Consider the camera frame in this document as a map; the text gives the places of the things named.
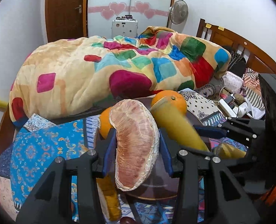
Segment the pink pomelo segment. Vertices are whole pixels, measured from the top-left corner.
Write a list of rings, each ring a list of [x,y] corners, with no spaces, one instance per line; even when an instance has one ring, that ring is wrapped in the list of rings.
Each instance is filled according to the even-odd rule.
[[[116,186],[137,189],[150,175],[159,155],[160,133],[151,112],[138,100],[121,100],[111,108],[109,120],[116,130]]]

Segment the white power strip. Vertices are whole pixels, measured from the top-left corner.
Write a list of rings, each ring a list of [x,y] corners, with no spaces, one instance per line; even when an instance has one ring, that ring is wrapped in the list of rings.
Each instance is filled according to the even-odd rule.
[[[219,107],[228,117],[235,117],[235,118],[242,118],[244,115],[247,114],[248,110],[248,103],[243,102],[239,106],[234,106],[231,108],[225,100],[221,99],[218,102]]]

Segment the large orange right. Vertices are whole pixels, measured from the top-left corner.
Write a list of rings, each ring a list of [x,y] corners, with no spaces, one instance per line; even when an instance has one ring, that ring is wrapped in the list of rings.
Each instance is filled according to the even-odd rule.
[[[180,93],[172,90],[164,90],[157,93],[152,99],[151,106],[163,98],[168,99],[183,115],[186,114],[187,104],[185,98]]]

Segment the large orange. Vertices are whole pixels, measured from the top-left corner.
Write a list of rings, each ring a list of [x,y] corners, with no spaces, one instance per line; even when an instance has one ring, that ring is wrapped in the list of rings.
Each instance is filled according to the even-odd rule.
[[[187,104],[185,98],[180,93],[172,90],[164,90],[157,93],[152,99],[151,106],[163,98],[168,99],[183,115],[186,114]]]
[[[112,107],[109,107],[105,109],[101,114],[100,114],[100,135],[106,139],[108,136],[109,131],[111,128],[114,128],[111,123],[110,123],[110,112],[111,112]]]

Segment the pink quilted bag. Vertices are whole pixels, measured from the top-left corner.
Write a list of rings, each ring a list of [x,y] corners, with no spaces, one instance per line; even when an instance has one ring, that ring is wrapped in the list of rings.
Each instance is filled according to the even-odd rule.
[[[232,90],[234,94],[238,94],[241,92],[242,85],[244,83],[243,79],[238,75],[227,71],[223,77],[224,86],[228,89]]]

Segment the blue patterned bed cover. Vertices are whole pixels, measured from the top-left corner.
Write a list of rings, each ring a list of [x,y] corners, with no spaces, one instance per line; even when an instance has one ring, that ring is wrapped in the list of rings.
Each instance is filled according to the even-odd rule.
[[[15,140],[0,155],[0,204],[16,219],[27,196],[55,159],[73,159],[95,147],[100,135],[100,114],[56,125],[40,116],[32,116]],[[133,216],[128,196],[143,223],[170,223],[175,197],[140,199],[117,190],[122,216]]]

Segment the striped cloth bag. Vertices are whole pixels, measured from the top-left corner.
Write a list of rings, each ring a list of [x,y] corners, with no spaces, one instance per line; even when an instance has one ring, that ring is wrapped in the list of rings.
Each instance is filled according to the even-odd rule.
[[[261,97],[261,88],[259,73],[251,68],[246,68],[242,76],[244,80],[245,94],[251,105],[260,110],[264,110],[264,104]]]

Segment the dark purple round plate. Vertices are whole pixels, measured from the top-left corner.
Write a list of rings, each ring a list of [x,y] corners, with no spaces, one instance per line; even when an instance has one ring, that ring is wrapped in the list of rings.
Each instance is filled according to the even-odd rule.
[[[117,143],[116,143],[116,148],[114,150],[115,157],[111,164],[110,170],[111,168],[114,168],[115,170],[116,150],[117,150]],[[140,199],[164,199],[164,198],[171,198],[176,196],[177,185],[178,185],[178,182],[172,180],[171,177],[167,175],[167,172],[163,164],[163,158],[160,153],[160,144],[159,144],[159,155],[150,175],[137,189],[133,191],[128,191],[128,192],[130,192],[131,195],[134,195]]]

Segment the dark red grape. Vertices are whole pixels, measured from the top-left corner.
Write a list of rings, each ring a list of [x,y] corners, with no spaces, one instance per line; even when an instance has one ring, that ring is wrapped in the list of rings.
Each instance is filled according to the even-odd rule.
[[[120,219],[120,224],[139,224],[139,222],[129,216],[123,216]]]

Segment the wooden bed headboard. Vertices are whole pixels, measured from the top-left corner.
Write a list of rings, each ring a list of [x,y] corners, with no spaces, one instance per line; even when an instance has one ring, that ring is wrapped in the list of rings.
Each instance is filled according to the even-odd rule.
[[[246,67],[256,72],[276,74],[276,62],[258,46],[235,32],[207,23],[201,18],[196,36],[220,46],[231,47],[245,57]]]

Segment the large orange left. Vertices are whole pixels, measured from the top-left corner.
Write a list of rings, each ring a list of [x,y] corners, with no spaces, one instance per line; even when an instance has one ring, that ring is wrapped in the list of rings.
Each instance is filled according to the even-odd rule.
[[[109,107],[105,109],[101,114],[100,114],[100,135],[106,139],[108,136],[109,131],[111,128],[114,128],[111,123],[110,123],[110,112],[111,112],[112,107]]]

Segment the standing electric fan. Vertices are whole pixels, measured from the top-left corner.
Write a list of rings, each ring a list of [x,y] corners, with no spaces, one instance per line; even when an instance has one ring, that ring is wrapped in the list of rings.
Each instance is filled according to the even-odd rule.
[[[178,25],[186,21],[189,14],[189,8],[184,0],[175,1],[169,8],[168,15],[168,28],[171,28],[172,24]]]

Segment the colourful patchwork blanket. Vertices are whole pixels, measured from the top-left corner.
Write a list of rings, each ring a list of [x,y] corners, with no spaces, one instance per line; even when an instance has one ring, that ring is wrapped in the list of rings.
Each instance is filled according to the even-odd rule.
[[[33,114],[52,120],[111,99],[195,90],[223,76],[230,60],[220,45],[166,27],[150,26],[137,38],[60,39],[39,46],[22,64],[9,116],[21,127]]]

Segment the white sliding wardrobe with hearts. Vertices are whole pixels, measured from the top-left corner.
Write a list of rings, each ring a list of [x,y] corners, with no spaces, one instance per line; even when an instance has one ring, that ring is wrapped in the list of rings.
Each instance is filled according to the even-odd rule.
[[[137,33],[148,26],[168,27],[169,8],[174,0],[88,0],[87,36],[112,37],[112,21],[132,15],[138,21]]]

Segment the brown wooden door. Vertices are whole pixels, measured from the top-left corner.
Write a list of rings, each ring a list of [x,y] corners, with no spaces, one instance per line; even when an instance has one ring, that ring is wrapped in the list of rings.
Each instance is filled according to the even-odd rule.
[[[87,0],[45,0],[48,41],[87,36],[86,8]]]

